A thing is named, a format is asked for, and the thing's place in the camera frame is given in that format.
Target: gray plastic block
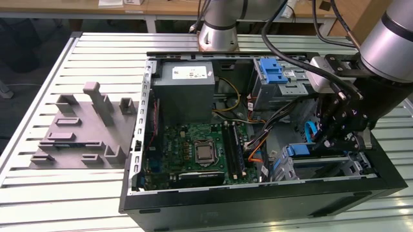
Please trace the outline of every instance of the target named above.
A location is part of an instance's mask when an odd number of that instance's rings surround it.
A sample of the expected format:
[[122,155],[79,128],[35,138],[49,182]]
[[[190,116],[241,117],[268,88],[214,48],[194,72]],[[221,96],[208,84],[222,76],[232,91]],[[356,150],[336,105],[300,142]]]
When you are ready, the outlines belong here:
[[82,162],[86,165],[99,165],[103,163],[103,160],[99,154],[82,154]]
[[55,159],[51,155],[42,154],[42,155],[34,155],[31,158],[31,162],[39,165],[53,164],[55,162]]
[[[113,126],[102,123],[102,117],[94,109],[94,102],[78,102],[73,104],[77,117],[65,116],[58,112],[54,123],[50,125],[47,136],[39,142],[39,150],[34,155],[33,169],[82,169],[82,168],[123,168],[130,150],[137,114],[123,114],[119,101],[111,102],[113,112],[106,106],[113,118]],[[132,101],[130,108],[138,112],[138,102]],[[91,164],[83,161],[83,155],[98,154],[102,162]],[[50,155],[55,162],[38,160]]]
[[107,96],[102,96],[99,92],[101,84],[98,82],[87,82],[83,86],[83,92],[91,97],[94,103],[94,109],[101,116],[101,119],[106,126],[114,125],[114,119],[111,117],[111,111],[107,107]]
[[119,108],[123,115],[136,115],[137,109],[132,98],[122,98],[119,102]]
[[58,118],[55,124],[58,126],[81,126],[82,120],[78,117]]
[[89,149],[105,150],[107,146],[102,141],[89,141],[86,147]]
[[77,104],[78,104],[78,101],[77,101],[73,94],[61,95],[61,97],[58,98],[58,101],[55,103],[55,105],[59,108],[59,111],[66,116],[75,116],[75,111],[73,109],[73,105],[77,105]]
[[125,154],[121,146],[117,148],[117,152],[114,153],[110,146],[106,147],[105,150],[105,158],[110,163],[122,164],[125,163],[125,160],[128,159],[128,155]]
[[57,133],[53,132],[46,137],[49,140],[75,140],[77,135],[74,133]]

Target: sticker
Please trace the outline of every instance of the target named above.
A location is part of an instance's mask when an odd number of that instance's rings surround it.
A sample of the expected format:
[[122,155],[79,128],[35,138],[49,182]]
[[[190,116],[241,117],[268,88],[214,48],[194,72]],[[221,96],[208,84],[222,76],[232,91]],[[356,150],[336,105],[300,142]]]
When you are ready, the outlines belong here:
[[248,110],[254,111],[254,103],[248,103]]
[[287,76],[296,76],[293,71],[285,71],[284,75],[287,75]]
[[130,13],[130,14],[144,14],[144,11],[125,11],[125,13]]
[[265,166],[261,168],[261,173],[265,174],[265,176],[269,176],[269,170]]
[[206,79],[206,66],[184,66],[173,68],[173,79]]

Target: table leg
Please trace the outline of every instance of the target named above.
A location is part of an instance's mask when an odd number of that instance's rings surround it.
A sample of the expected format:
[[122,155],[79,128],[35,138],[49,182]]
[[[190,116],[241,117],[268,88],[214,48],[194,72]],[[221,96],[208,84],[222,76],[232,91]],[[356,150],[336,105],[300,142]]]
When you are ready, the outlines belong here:
[[70,19],[70,27],[73,31],[82,31],[83,19]]
[[324,19],[323,26],[320,27],[320,32],[324,37],[329,36],[335,23],[336,23],[336,18]]
[[157,33],[157,24],[156,24],[157,16],[146,15],[145,21],[148,22],[149,33]]

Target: screw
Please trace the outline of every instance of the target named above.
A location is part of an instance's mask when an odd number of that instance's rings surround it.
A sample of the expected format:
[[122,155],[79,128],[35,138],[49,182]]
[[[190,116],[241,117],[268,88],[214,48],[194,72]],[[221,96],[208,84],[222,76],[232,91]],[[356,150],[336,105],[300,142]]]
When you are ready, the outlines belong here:
[[329,140],[327,140],[327,141],[324,142],[324,145],[325,145],[325,147],[331,147],[331,146],[332,146]]

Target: slotted metal table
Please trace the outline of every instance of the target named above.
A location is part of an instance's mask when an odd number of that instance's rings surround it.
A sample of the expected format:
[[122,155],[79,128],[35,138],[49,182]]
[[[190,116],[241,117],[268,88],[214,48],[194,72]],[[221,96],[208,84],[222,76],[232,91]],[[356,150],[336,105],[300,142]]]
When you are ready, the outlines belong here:
[[[353,54],[312,36],[272,36],[283,51]],[[267,51],[260,36],[240,35],[242,51]],[[83,33],[70,38],[15,135],[0,157],[0,231],[138,232],[118,213],[123,169],[31,170],[30,158],[53,123],[59,94],[90,101],[82,88],[101,83],[113,101],[140,100],[148,51],[197,51],[196,35]],[[406,100],[379,121],[375,135],[408,185],[413,185],[413,108]],[[413,187],[352,208],[335,217],[205,228],[197,231],[413,231]]]

